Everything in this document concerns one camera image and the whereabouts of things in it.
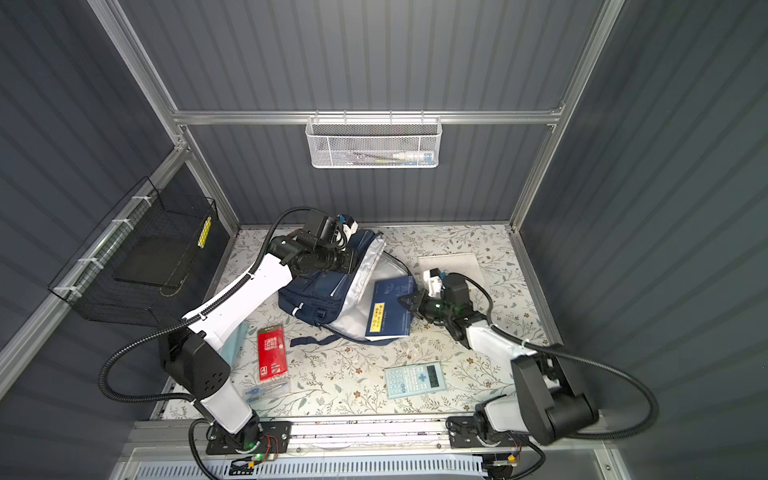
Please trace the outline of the navy blue student backpack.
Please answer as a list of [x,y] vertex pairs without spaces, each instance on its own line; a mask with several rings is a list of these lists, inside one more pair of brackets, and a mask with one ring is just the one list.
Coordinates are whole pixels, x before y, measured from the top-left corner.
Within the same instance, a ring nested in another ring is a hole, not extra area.
[[358,344],[385,346],[396,340],[365,338],[374,284],[378,280],[410,275],[405,263],[386,251],[381,232],[364,230],[352,238],[357,267],[352,273],[316,271],[293,279],[278,291],[278,306],[290,316],[329,333],[290,340],[292,347],[328,345],[345,339]]

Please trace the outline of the white Robinson Crusoe book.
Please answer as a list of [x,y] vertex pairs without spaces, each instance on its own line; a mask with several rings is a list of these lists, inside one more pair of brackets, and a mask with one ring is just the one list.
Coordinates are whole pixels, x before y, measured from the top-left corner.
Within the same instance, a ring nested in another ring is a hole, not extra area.
[[422,272],[432,268],[438,268],[445,274],[461,273],[482,287],[486,287],[486,282],[477,257],[473,253],[442,254],[432,256],[422,256],[418,258],[418,272],[422,283]]

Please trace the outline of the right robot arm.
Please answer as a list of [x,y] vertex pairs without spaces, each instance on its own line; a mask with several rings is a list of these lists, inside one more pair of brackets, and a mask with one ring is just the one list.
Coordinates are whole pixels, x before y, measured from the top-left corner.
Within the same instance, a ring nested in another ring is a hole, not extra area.
[[422,273],[425,287],[414,294],[409,310],[420,319],[444,327],[465,348],[482,353],[512,375],[515,392],[475,407],[474,428],[484,442],[505,433],[526,433],[548,445],[595,424],[593,405],[575,369],[556,355],[512,341],[491,325],[493,302],[477,310],[469,287],[483,288],[461,273],[438,269]]

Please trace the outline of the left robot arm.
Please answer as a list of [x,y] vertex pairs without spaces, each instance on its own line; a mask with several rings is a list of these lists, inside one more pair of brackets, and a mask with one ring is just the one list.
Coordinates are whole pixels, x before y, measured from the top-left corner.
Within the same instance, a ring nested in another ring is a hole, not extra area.
[[345,241],[326,241],[304,231],[267,239],[251,266],[184,316],[167,372],[208,421],[229,434],[245,431],[257,415],[230,379],[230,365],[222,356],[229,338],[272,296],[292,317],[321,328],[334,326],[358,303],[379,256],[380,240],[370,231]]

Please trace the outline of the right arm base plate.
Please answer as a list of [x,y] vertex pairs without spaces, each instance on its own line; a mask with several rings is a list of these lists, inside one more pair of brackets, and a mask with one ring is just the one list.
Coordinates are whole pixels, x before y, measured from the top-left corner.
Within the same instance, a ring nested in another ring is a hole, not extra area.
[[496,431],[481,416],[449,416],[445,420],[450,446],[454,449],[510,448],[519,449],[528,437],[525,432]]

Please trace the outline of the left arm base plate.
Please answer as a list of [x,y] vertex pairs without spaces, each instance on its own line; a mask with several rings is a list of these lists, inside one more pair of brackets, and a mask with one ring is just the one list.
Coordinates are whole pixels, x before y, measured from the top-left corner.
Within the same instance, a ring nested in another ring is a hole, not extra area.
[[266,455],[287,451],[293,424],[288,421],[250,421],[239,433],[214,424],[206,432],[207,455]]

